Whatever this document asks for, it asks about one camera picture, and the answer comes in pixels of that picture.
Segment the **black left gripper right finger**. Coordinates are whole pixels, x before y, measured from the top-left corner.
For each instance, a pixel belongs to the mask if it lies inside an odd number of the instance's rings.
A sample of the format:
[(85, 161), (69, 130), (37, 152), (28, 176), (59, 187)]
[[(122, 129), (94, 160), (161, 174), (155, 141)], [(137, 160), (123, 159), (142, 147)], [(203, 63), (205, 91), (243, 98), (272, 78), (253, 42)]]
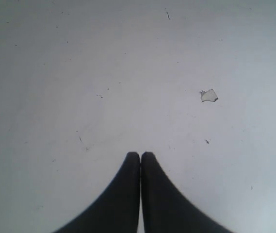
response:
[(141, 198), (146, 233), (230, 232), (181, 194), (151, 152), (141, 157)]

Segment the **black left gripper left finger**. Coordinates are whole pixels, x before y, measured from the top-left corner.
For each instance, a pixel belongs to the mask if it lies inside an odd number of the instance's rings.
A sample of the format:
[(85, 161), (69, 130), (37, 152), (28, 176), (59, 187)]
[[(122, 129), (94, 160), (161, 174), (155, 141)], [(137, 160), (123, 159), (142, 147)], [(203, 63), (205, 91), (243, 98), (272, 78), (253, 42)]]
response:
[(127, 153), (100, 196), (58, 233), (136, 233), (140, 210), (140, 157)]

